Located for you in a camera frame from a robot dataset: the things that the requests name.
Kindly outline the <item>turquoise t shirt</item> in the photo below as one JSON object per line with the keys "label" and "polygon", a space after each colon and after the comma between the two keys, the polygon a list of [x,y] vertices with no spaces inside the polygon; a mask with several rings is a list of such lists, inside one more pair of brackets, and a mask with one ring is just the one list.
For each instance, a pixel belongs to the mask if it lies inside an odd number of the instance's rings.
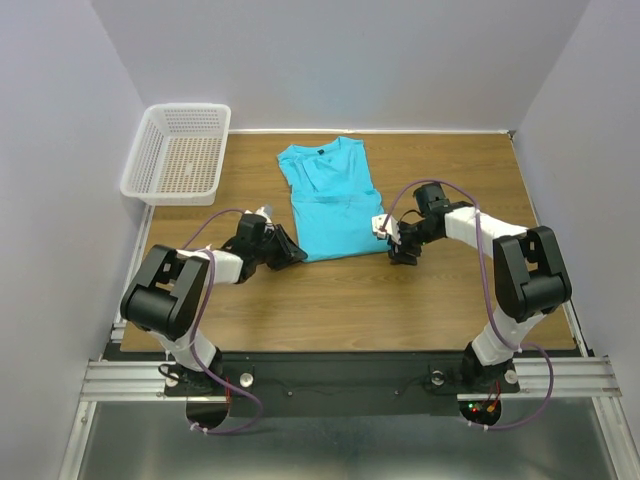
{"label": "turquoise t shirt", "polygon": [[291,145],[277,160],[291,190],[298,244],[308,263],[387,249],[372,233],[371,219],[384,209],[363,141],[340,136],[322,146]]}

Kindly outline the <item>white plastic basket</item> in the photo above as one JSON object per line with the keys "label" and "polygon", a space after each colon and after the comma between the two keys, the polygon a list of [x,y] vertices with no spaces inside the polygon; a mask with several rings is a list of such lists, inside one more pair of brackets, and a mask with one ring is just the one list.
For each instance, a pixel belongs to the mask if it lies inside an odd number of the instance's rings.
{"label": "white plastic basket", "polygon": [[123,196],[149,206],[209,206],[223,169],[231,109],[165,103],[142,117],[120,182]]}

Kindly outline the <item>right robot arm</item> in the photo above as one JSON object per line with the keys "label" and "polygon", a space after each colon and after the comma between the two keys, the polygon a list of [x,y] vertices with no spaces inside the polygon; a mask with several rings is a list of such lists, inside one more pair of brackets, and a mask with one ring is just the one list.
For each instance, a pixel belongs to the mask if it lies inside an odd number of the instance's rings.
{"label": "right robot arm", "polygon": [[467,388],[501,380],[534,326],[571,299],[572,284],[553,230],[527,228],[481,211],[471,196],[453,202],[443,183],[409,184],[418,221],[390,212],[371,220],[372,232],[387,242],[392,263],[414,265],[424,245],[460,241],[478,253],[488,323],[465,348],[459,381]]}

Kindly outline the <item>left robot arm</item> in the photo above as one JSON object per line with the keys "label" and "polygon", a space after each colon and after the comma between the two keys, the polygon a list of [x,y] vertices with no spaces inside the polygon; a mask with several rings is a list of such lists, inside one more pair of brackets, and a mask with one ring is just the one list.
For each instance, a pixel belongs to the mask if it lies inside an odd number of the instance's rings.
{"label": "left robot arm", "polygon": [[275,224],[267,209],[244,211],[235,234],[221,247],[180,249],[157,244],[142,260],[120,302],[120,316],[152,335],[173,356],[174,365],[159,373],[165,389],[177,395],[207,395],[222,376],[222,352],[199,327],[216,284],[242,284],[258,266],[279,271],[307,259],[307,254]]}

